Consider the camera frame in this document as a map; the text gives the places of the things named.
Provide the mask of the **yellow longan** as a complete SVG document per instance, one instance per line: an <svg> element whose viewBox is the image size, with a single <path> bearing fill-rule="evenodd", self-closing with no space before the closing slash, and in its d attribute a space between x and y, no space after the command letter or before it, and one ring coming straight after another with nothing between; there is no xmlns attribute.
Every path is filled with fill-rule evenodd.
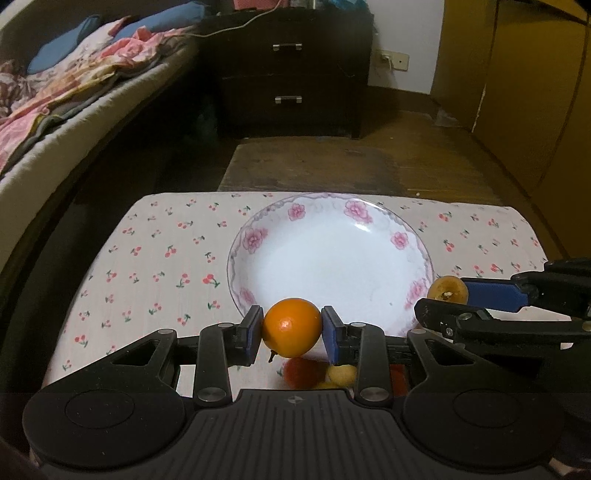
<svg viewBox="0 0 591 480"><path fill-rule="evenodd" d="M318 389L352 389L356 384L358 370L353 365L330 365L325 373L325 380L318 383Z"/></svg>

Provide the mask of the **brown longan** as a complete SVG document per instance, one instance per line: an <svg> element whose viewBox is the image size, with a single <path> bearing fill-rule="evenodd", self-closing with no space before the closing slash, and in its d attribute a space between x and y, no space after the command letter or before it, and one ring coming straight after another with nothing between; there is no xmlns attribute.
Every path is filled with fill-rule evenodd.
<svg viewBox="0 0 591 480"><path fill-rule="evenodd" d="M460 278L443 276L431 285L427 297L432 300L466 305L469 299L469 291Z"/></svg>

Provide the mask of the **red tomato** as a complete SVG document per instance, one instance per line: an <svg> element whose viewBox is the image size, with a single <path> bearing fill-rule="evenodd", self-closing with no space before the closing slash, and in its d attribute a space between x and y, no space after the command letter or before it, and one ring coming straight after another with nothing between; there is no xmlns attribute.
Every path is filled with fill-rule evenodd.
<svg viewBox="0 0 591 480"><path fill-rule="evenodd" d="M291 358L283 365L283 379L294 390L311 390L325 381L329 364L307 358Z"/></svg>

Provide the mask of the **white floral plate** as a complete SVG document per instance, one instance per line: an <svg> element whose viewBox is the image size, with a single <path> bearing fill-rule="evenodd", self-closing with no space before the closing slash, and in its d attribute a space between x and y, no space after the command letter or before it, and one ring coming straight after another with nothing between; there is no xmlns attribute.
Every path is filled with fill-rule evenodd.
<svg viewBox="0 0 591 480"><path fill-rule="evenodd" d="M331 306L342 322L403 336L434 281L428 250L389 208L351 194L297 194L263 207L228 253L228 288L240 313L287 298Z"/></svg>

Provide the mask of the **cherry print tablecloth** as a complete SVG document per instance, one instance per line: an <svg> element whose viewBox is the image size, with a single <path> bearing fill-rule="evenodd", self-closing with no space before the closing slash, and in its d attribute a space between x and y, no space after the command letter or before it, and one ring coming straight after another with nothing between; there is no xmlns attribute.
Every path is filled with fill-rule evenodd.
<svg viewBox="0 0 591 480"><path fill-rule="evenodd" d="M181 337L238 322L228 253L263 207L296 193L158 194L137 201L91 265L70 306L45 379L64 376L160 329ZM546 253L515 209L369 195L419 235L434 280L508 278L541 270Z"/></svg>

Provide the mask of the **dark low wooden table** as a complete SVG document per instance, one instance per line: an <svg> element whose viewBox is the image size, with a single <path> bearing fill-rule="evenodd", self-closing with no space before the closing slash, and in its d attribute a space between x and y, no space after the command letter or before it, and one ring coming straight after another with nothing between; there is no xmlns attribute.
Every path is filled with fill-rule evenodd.
<svg viewBox="0 0 591 480"><path fill-rule="evenodd" d="M240 143L218 189L404 196L399 168L381 149L338 137L270 137Z"/></svg>

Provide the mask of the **brown wooden cabinet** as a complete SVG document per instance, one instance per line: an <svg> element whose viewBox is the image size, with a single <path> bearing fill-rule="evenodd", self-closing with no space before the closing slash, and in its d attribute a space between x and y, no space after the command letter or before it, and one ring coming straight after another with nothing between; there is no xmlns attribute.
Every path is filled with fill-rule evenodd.
<svg viewBox="0 0 591 480"><path fill-rule="evenodd" d="M589 255L589 2L445 2L431 95Z"/></svg>

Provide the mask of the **dark wooden dresser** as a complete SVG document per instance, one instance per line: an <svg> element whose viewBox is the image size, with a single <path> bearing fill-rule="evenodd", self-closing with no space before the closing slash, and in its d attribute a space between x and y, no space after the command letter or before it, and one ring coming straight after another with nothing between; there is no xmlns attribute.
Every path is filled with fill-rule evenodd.
<svg viewBox="0 0 591 480"><path fill-rule="evenodd" d="M235 138L359 137L374 17L367 7L237 11L198 26L204 110Z"/></svg>

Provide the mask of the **pink floral blanket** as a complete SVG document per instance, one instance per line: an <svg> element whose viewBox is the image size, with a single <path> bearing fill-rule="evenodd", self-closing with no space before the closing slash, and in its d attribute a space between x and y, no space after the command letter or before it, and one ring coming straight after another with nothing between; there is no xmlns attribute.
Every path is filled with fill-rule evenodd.
<svg viewBox="0 0 591 480"><path fill-rule="evenodd" d="M117 80L151 69L183 43L190 26L162 31L142 24L120 39L126 19L86 36L54 66L23 76L14 60L1 65L1 174L6 175L53 125L67 121Z"/></svg>

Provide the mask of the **blue pillow right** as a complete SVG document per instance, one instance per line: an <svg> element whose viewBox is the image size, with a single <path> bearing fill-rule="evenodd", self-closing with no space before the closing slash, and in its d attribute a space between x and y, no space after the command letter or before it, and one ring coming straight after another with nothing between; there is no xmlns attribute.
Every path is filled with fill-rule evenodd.
<svg viewBox="0 0 591 480"><path fill-rule="evenodd" d="M190 1L126 25L113 37L113 41L129 38L142 27L150 33L159 33L195 25L205 17L206 13L207 6L204 3Z"/></svg>

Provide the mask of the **blue pillow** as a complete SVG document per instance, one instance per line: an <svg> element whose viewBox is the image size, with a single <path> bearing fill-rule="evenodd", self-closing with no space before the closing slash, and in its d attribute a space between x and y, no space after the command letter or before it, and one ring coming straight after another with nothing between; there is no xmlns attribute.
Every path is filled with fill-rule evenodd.
<svg viewBox="0 0 591 480"><path fill-rule="evenodd" d="M206 13L207 6L204 3L190 1L126 25L113 37L113 41L129 38L142 27L150 33L159 33L195 25L205 17Z"/></svg>
<svg viewBox="0 0 591 480"><path fill-rule="evenodd" d="M88 35L97 30L101 24L102 17L100 15L90 15L75 28L42 45L29 62L26 68L26 73L28 75L33 75L55 66L67 55L72 53L75 48Z"/></svg>

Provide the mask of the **blue pillow left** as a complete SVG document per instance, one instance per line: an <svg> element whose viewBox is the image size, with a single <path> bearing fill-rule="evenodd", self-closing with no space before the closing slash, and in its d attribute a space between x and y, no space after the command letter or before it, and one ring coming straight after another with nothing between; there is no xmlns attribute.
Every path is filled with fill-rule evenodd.
<svg viewBox="0 0 591 480"><path fill-rule="evenodd" d="M102 17L100 15L90 15L75 28L42 45L29 62L26 68L26 73L28 75L33 75L55 66L67 55L72 53L75 48L88 35L97 30L101 24Z"/></svg>

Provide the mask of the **white wall socket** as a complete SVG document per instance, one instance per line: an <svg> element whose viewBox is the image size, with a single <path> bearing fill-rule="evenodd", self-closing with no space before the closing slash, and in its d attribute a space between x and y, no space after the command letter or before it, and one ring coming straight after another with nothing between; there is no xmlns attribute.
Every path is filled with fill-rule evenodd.
<svg viewBox="0 0 591 480"><path fill-rule="evenodd" d="M390 72L407 72L410 65L410 56L401 52L375 50L374 62L377 68L387 69Z"/></svg>

